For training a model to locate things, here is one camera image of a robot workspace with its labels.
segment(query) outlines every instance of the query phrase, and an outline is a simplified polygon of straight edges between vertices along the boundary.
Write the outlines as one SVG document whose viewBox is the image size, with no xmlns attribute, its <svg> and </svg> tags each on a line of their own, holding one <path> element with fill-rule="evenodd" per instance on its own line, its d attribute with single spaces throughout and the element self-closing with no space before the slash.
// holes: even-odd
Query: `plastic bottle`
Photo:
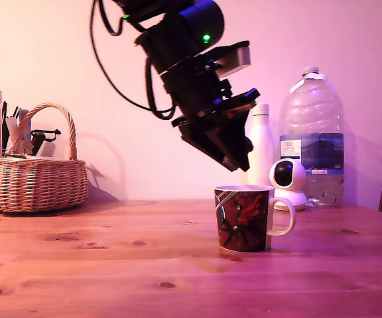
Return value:
<svg viewBox="0 0 382 318">
<path fill-rule="evenodd" d="M 344 192 L 342 103 L 317 67 L 302 76 L 281 109 L 281 159 L 300 160 L 306 169 L 307 205 L 337 205 Z"/>
<path fill-rule="evenodd" d="M 274 163 L 272 133 L 269 128 L 269 105 L 257 104 L 253 108 L 253 126 L 249 138 L 253 151 L 249 153 L 249 184 L 269 186 L 269 170 Z"/>
</svg>

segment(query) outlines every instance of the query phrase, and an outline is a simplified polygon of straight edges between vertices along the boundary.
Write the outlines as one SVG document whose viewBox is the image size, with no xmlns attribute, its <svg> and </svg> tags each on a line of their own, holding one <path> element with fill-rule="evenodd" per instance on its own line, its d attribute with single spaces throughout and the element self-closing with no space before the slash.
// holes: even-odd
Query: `white mug handle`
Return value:
<svg viewBox="0 0 382 318">
<path fill-rule="evenodd" d="M 290 200 L 285 199 L 284 197 L 273 197 L 269 200 L 269 207 L 273 207 L 273 205 L 276 202 L 283 202 L 288 207 L 288 210 L 290 211 L 290 225 L 287 229 L 283 231 L 269 229 L 267 234 L 271 237 L 280 237 L 281 235 L 286 235 L 291 230 L 293 230 L 294 226 L 296 225 L 296 209 L 294 208 L 294 205 L 290 202 Z"/>
</svg>

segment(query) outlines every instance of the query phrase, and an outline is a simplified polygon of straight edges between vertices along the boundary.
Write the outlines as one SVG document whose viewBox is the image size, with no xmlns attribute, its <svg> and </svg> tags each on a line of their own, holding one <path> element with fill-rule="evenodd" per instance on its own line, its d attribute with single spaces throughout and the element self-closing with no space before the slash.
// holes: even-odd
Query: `basket handle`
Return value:
<svg viewBox="0 0 382 318">
<path fill-rule="evenodd" d="M 13 149 L 12 149 L 13 153 L 14 154 L 17 153 L 17 149 L 20 145 L 21 138 L 23 136 L 23 131 L 24 131 L 26 125 L 32 119 L 32 117 L 36 113 L 38 113 L 39 111 L 41 111 L 45 108 L 49 108 L 49 107 L 57 108 L 59 111 L 61 111 L 64 114 L 66 120 L 69 122 L 70 138 L 69 138 L 69 155 L 68 155 L 68 157 L 69 157 L 69 160 L 77 160 L 78 151 L 76 150 L 76 128 L 74 126 L 73 118 L 70 115 L 70 113 L 68 112 L 68 110 L 65 109 L 63 106 L 61 106 L 57 103 L 51 103 L 51 102 L 39 104 L 38 106 L 36 106 L 34 109 L 32 109 L 31 111 L 29 111 L 26 114 L 26 116 L 24 117 L 24 119 L 21 121 L 21 123 L 19 125 L 19 130 L 17 131 L 16 139 L 14 141 L 14 145 L 13 145 Z"/>
</svg>

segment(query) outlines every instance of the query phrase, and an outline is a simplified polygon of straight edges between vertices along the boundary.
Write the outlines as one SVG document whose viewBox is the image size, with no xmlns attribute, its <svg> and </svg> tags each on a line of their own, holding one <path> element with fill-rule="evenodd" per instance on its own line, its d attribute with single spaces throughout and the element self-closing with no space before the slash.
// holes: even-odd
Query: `water jug cap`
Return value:
<svg viewBox="0 0 382 318">
<path fill-rule="evenodd" d="M 256 104 L 253 108 L 253 116 L 255 115 L 269 115 L 269 104 Z"/>
<path fill-rule="evenodd" d="M 319 67 L 318 66 L 307 66 L 307 67 L 303 68 L 302 76 L 305 76 L 306 74 L 309 74 L 309 73 L 319 74 Z"/>
</svg>

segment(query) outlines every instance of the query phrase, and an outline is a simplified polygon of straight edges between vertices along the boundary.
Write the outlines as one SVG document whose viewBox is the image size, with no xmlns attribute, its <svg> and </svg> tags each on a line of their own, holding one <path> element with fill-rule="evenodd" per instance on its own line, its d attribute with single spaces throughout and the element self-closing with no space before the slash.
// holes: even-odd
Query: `black robotic arm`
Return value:
<svg viewBox="0 0 382 318">
<path fill-rule="evenodd" d="M 121 34 L 123 21 L 141 33 L 135 44 L 147 54 L 149 110 L 158 118 L 171 119 L 178 105 L 183 116 L 172 124 L 180 129 L 183 140 L 231 171 L 248 170 L 247 155 L 253 145 L 245 137 L 244 126 L 260 94 L 253 88 L 233 96 L 228 80 L 220 79 L 250 65 L 248 41 L 203 52 L 223 35 L 224 20 L 218 5 L 212 0 L 113 0 L 125 13 L 119 30 L 114 31 L 105 15 L 103 0 L 94 0 L 94 6 L 96 1 L 113 36 Z M 140 25 L 161 14 L 164 17 L 158 24 L 150 28 Z M 168 115 L 156 108 L 151 66 L 172 97 Z"/>
</svg>

